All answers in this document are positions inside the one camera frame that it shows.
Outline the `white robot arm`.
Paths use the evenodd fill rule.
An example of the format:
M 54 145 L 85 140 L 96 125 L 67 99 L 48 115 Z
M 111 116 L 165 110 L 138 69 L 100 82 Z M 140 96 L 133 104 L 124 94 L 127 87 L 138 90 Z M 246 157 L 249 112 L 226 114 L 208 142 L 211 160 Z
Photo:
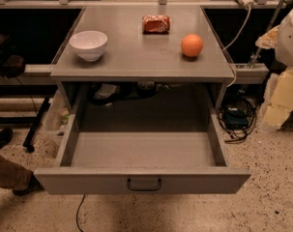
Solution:
M 263 49 L 275 50 L 276 59 L 286 66 L 276 82 L 271 97 L 262 105 L 261 130 L 273 132 L 290 117 L 293 112 L 293 9 L 279 26 L 259 37 L 255 45 Z

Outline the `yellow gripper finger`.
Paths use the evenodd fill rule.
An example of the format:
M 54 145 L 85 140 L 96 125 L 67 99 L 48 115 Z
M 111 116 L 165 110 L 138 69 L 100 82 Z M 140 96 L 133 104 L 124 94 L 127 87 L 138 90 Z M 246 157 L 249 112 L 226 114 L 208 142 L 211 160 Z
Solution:
M 276 47 L 277 43 L 277 36 L 278 36 L 278 26 L 270 29 L 268 32 L 266 32 L 264 35 L 259 37 L 255 45 L 257 47 L 260 47 L 262 49 L 271 49 Z
M 278 131 L 293 112 L 293 67 L 288 67 L 280 75 L 271 75 L 264 99 L 260 129 Z

